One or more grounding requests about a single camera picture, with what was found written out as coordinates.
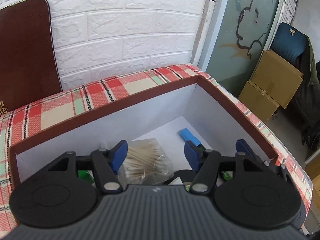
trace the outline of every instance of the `brown wooden board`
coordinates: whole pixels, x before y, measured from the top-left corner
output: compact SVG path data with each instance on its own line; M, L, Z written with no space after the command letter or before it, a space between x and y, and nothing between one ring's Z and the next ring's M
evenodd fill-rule
M309 175L311 180L320 175L320 155L316 156L307 164L306 173Z
M46 0L0 10L0 116L61 92Z

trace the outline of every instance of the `poster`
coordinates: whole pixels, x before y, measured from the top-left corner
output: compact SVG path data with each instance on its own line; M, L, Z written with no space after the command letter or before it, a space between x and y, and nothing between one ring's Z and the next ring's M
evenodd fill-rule
M287 24L291 23L295 13L297 1L298 0L284 0L279 23L281 22L285 22Z

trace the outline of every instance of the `plaid fabric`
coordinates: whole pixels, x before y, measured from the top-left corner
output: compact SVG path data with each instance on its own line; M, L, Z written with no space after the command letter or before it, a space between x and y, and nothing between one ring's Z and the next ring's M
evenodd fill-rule
M311 203L312 183L303 169L276 136L241 102L228 93L211 76L193 65L173 65L128 75L110 77L67 90L33 102L0 117L0 237L17 224L9 209L11 194L8 148L43 129L134 93L183 79L202 75L224 93L258 127L279 154L277 164L284 163L293 177L306 209Z

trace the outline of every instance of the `green object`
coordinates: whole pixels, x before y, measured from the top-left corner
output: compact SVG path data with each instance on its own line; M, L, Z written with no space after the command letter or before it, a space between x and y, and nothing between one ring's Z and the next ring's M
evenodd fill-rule
M78 171L78 178L83 179L91 184L94 183L94 179L91 177L88 171Z
M224 179L225 181L228 181L228 180L231 180L231 179L232 179L231 175L230 175L227 171L222 171L221 174L222 174L223 179Z

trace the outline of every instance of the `blue clamp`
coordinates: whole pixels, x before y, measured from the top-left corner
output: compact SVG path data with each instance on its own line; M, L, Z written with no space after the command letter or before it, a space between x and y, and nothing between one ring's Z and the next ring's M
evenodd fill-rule
M192 141L186 141L184 144L184 156L194 172L198 172L201 168L203 152L195 146Z
M253 159L257 159L256 154L254 151L250 148L249 144L244 139L240 139L236 141L236 151L238 152L244 152L248 154Z
M124 159L127 157L128 153L128 143L127 141L120 141L116 146L107 152L108 154L108 163L110 168L115 175L118 174L120 166L124 162Z

